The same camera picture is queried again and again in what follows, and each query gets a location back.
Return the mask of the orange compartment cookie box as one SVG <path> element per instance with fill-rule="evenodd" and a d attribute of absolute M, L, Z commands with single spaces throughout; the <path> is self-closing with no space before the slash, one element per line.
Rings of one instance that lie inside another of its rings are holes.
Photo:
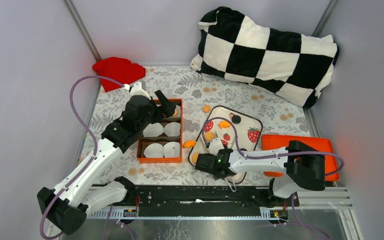
<path fill-rule="evenodd" d="M 180 136 L 177 137 L 169 137 L 164 133 L 158 137 L 143 137 L 143 133 L 139 136 L 138 146 L 136 151 L 136 158 L 141 164 L 166 164 L 166 163 L 180 163 L 182 161 L 182 152 L 183 152 L 183 101 L 180 98 L 171 98 L 170 101 L 175 105 L 181 106 L 181 117 L 168 117 L 163 119 L 161 122 L 164 127 L 166 124 L 171 122 L 177 122 L 181 124 L 181 132 Z M 146 158 L 144 156 L 145 148 L 153 143 L 159 143 L 161 145 L 165 145 L 168 142 L 178 142 L 180 144 L 180 157 L 175 158 Z"/>

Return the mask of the white strawberry tray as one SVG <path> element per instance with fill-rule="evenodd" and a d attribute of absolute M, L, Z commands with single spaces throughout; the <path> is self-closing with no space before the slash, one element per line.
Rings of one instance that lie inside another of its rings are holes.
<path fill-rule="evenodd" d="M 235 114 L 241 117 L 241 123 L 234 124 L 231 120 L 231 115 Z M 229 128 L 220 129 L 218 124 L 221 121 L 228 121 L 231 124 Z M 206 147 L 206 140 L 203 140 L 206 132 L 213 132 L 216 138 L 220 139 L 220 143 L 230 149 L 236 149 L 236 142 L 242 151 L 254 151 L 257 148 L 257 142 L 262 135 L 263 123 L 255 117 L 249 116 L 245 113 L 233 110 L 226 106 L 217 105 L 209 112 L 209 116 L 204 122 L 203 132 L 199 133 L 196 139 L 196 145 L 192 147 L 188 160 L 194 166 L 192 161 L 193 154 L 205 154 L 215 152 L 210 151 Z"/>

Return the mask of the orange fish cookie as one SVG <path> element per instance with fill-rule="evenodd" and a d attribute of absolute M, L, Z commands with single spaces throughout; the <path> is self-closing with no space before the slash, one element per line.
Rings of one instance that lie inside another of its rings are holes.
<path fill-rule="evenodd" d="M 218 126 L 220 129 L 227 129 L 231 127 L 231 124 L 227 120 L 222 120 Z"/>
<path fill-rule="evenodd" d="M 186 149 L 193 148 L 196 145 L 196 141 L 194 140 L 188 140 L 183 143 L 183 147 Z"/>

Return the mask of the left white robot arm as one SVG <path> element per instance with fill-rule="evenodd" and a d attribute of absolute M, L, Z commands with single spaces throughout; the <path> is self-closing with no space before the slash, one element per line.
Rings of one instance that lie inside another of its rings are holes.
<path fill-rule="evenodd" d="M 155 92 L 158 101 L 154 101 L 142 89 L 141 83 L 127 86 L 130 98 L 120 117 L 108 124 L 100 139 L 93 139 L 94 149 L 88 159 L 82 161 L 66 178 L 53 188 L 43 187 L 37 194 L 42 213 L 40 235 L 48 240 L 44 232 L 44 223 L 50 221 L 62 234 L 76 232 L 91 214 L 113 203 L 124 206 L 132 204 L 135 192 L 113 180 L 99 189 L 90 191 L 90 187 L 102 172 L 122 156 L 127 149 L 138 141 L 144 129 L 174 115 L 176 105 L 168 100 L 161 90 Z"/>

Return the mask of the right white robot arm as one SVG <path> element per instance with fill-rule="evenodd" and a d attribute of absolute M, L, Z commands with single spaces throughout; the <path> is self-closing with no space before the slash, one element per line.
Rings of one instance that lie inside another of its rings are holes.
<path fill-rule="evenodd" d="M 298 140 L 260 151 L 222 147 L 215 154 L 198 154 L 194 168 L 216 179 L 248 172 L 282 173 L 272 180 L 271 189 L 266 193 L 267 201 L 273 206 L 281 205 L 297 191 L 323 191 L 326 187 L 324 154 Z"/>

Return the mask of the white paper cup liner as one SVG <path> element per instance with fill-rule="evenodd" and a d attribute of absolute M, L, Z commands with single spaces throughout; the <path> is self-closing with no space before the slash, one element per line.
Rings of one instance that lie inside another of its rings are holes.
<path fill-rule="evenodd" d="M 142 132 L 144 138 L 159 137 L 164 133 L 164 127 L 161 123 L 149 124 Z"/>
<path fill-rule="evenodd" d="M 152 143 L 145 148 L 143 154 L 146 158 L 163 158 L 164 147 L 160 143 Z"/>
<path fill-rule="evenodd" d="M 163 127 L 163 132 L 167 137 L 179 137 L 181 134 L 181 126 L 179 122 L 170 122 Z"/>
<path fill-rule="evenodd" d="M 182 115 L 182 107 L 180 105 L 175 106 L 174 114 L 171 116 L 172 118 L 180 118 Z"/>
<path fill-rule="evenodd" d="M 165 158 L 178 158 L 181 154 L 181 145 L 179 142 L 171 141 L 163 146 Z"/>

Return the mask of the red cloth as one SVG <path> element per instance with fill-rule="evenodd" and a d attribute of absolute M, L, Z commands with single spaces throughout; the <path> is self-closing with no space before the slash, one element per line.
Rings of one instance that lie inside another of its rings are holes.
<path fill-rule="evenodd" d="M 109 57 L 96 62 L 92 70 L 98 76 L 113 79 L 121 84 L 132 84 L 146 76 L 146 69 L 126 58 Z"/>

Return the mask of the black sandwich cookie top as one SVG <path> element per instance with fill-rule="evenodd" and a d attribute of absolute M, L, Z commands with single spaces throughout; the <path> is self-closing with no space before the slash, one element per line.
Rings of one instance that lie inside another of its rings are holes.
<path fill-rule="evenodd" d="M 232 114 L 231 116 L 230 116 L 230 118 L 231 118 L 231 121 L 234 123 L 234 124 L 240 124 L 241 123 L 241 121 L 242 121 L 242 118 L 239 116 L 239 115 L 236 115 L 236 114 Z"/>

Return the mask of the orange box lid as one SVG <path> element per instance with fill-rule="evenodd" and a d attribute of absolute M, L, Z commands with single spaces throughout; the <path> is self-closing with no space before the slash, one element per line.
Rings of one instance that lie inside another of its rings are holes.
<path fill-rule="evenodd" d="M 281 147 L 285 147 L 289 145 L 289 141 L 300 141 L 316 151 L 320 152 L 329 152 L 333 153 L 333 147 L 331 145 L 330 140 L 327 138 L 318 138 L 318 137 L 310 137 L 310 136 L 296 136 L 296 135 L 277 135 L 277 134 L 265 134 L 261 137 L 262 142 L 262 150 L 272 150 L 278 149 Z M 332 172 L 338 168 L 338 163 L 333 156 L 325 157 L 325 171 L 327 173 Z M 281 177 L 282 173 L 273 172 L 273 171 L 265 171 L 263 174 L 266 177 L 277 178 Z M 329 175 L 326 177 L 326 181 L 335 182 L 340 179 L 339 173 L 335 173 L 333 175 Z"/>

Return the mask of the floral table mat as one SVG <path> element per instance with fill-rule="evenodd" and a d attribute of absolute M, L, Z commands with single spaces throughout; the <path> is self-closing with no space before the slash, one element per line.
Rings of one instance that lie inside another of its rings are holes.
<path fill-rule="evenodd" d="M 203 107 L 225 106 L 262 122 L 262 134 L 311 136 L 311 124 L 305 111 L 262 88 L 226 81 L 217 77 L 202 77 L 188 66 L 148 66 L 142 79 L 153 96 L 161 90 L 169 99 L 181 99 L 183 104 L 183 141 L 195 140 L 208 114 Z M 197 185 L 223 186 L 210 174 L 197 171 L 190 164 L 190 150 L 185 148 L 180 163 L 142 164 L 138 161 L 137 145 L 132 145 L 121 157 L 97 177 L 95 184 L 107 184 L 125 177 L 137 185 Z"/>

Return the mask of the black white checkered blanket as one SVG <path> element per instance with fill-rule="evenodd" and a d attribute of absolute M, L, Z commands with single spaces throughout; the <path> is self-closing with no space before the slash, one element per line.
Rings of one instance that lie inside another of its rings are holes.
<path fill-rule="evenodd" d="M 263 27 L 226 6 L 206 13 L 198 28 L 194 71 L 266 89 L 305 109 L 330 84 L 340 52 L 331 35 Z"/>

